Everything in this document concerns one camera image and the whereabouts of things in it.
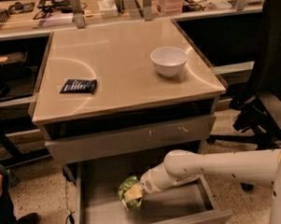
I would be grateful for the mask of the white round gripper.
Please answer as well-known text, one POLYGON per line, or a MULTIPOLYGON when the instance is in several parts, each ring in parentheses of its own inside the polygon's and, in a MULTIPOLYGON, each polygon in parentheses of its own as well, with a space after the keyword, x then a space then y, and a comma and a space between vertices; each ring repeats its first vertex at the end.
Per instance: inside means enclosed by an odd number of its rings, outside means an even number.
POLYGON ((143 189, 146 194, 153 194, 163 190, 163 175, 162 171, 154 168, 145 172, 141 179, 140 184, 134 184, 124 194, 126 201, 142 198, 143 189))

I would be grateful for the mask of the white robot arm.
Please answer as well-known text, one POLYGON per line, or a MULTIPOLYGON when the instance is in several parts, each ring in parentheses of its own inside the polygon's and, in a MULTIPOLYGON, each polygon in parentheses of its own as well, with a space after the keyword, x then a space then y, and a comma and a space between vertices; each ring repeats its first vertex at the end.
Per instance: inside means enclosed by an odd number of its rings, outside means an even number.
POLYGON ((270 188, 273 199, 269 224, 281 224, 281 148, 216 154, 175 149, 141 177, 127 178, 118 195, 131 210, 142 204, 143 196, 193 182, 198 175, 219 175, 270 188))

